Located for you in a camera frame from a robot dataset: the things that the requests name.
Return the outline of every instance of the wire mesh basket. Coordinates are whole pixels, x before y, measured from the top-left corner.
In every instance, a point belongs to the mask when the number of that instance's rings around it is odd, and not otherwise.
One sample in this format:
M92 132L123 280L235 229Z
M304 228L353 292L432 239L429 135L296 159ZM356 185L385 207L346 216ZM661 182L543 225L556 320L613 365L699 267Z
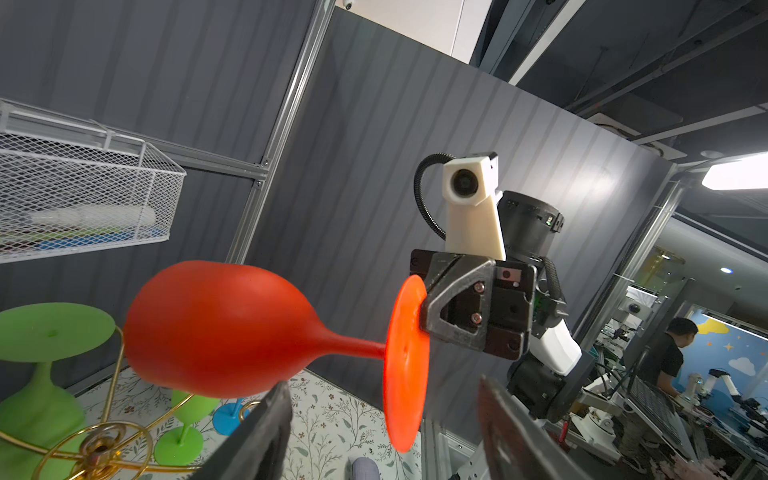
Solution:
M0 101L0 263L168 240L186 174L140 138Z

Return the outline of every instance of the gray striped wall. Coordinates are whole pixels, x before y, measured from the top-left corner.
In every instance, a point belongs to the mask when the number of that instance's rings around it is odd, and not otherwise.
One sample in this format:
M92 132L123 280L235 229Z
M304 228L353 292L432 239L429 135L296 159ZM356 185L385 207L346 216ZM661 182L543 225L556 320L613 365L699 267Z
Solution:
M312 9L307 0L11 0L0 6L0 97L256 163ZM187 172L169 241L0 265L0 310L86 303L122 324L158 270L224 261L253 181ZM117 351L112 339L57 362L54 381L72 385ZM0 399L30 374L0 362Z
M415 208L427 154L496 151L500 187L565 215L550 254L576 319L647 212L670 164L479 70L337 9L250 262L297 285L332 330L383 342L414 248L442 241ZM425 201L445 208L438 168ZM509 362L432 342L425 414L478 440L481 374ZM315 372L374 405L382 363L329 356Z

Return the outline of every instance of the orange disc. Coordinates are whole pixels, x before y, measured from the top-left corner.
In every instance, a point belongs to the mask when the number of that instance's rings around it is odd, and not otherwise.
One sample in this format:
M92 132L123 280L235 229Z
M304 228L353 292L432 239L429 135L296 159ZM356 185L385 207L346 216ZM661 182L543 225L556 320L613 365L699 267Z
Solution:
M400 453L413 446L424 412L429 377L429 334L419 326L424 281L411 275L402 285L389 321L384 358L384 417L389 440Z

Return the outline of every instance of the blue wall mural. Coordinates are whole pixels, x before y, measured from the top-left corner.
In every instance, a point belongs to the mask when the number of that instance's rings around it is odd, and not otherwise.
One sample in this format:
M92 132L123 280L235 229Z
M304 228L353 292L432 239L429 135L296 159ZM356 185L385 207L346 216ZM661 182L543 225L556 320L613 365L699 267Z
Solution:
M699 373L706 380L710 369L722 369L730 374L739 392L749 393L747 390L768 361L768 340L706 316L701 310L690 319L699 326L699 334L691 345L682 350L684 363L673 386L685 390L691 373ZM768 384L760 382L750 396L768 397ZM768 405L768 400L757 400ZM733 400L725 385L718 382L704 405L716 415L723 415L733 405Z

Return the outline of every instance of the black cylindrical motor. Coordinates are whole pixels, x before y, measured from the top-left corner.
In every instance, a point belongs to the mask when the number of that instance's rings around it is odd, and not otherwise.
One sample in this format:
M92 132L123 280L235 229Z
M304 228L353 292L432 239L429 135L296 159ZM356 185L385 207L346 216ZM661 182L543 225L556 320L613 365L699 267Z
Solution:
M563 227L563 215L546 202L508 190L497 208L507 258L528 262L546 257Z

